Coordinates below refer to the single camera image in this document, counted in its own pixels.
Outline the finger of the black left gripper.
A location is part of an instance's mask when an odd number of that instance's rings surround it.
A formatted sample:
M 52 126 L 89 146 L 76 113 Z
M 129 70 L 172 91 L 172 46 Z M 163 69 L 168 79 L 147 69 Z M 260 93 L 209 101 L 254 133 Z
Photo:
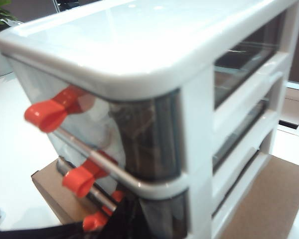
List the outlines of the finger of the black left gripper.
M 0 239 L 97 239 L 99 234 L 100 231 L 84 231 L 82 223 L 78 222 L 39 229 L 0 231 Z

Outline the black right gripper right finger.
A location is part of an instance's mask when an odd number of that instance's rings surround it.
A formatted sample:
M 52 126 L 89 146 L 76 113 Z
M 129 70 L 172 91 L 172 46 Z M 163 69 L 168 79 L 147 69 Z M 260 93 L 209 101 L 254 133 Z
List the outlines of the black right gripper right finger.
M 151 239 L 152 235 L 138 199 L 125 197 L 124 200 L 126 218 L 124 238 Z

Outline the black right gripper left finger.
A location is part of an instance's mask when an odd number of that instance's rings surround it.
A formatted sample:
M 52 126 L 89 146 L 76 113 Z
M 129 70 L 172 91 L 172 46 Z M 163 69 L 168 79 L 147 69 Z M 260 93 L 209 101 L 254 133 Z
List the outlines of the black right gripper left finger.
M 99 232 L 98 239 L 127 239 L 130 220 L 130 202 L 123 198 L 106 225 Z

